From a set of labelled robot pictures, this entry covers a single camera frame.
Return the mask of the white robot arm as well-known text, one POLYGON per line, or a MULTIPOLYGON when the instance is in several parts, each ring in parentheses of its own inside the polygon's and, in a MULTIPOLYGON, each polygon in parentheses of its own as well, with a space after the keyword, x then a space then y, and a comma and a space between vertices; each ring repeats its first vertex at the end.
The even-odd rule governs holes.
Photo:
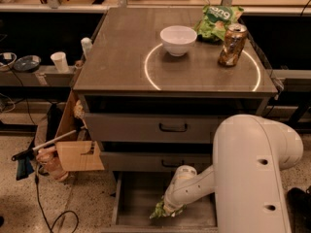
POLYGON ((215 133, 213 164, 200 174, 179 167, 163 209, 171 215, 213 193, 219 233, 292 233, 280 172, 302 155, 302 140, 288 125, 231 116, 215 133))

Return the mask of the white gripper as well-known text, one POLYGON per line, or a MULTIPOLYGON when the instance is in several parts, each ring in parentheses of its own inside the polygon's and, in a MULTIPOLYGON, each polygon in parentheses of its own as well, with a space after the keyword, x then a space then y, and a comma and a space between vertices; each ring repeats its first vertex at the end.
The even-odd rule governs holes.
POLYGON ((169 186, 164 193, 164 209, 171 213, 164 211, 164 216, 175 217, 180 215, 185 210, 185 208, 181 207, 189 203, 190 196, 183 188, 169 186))

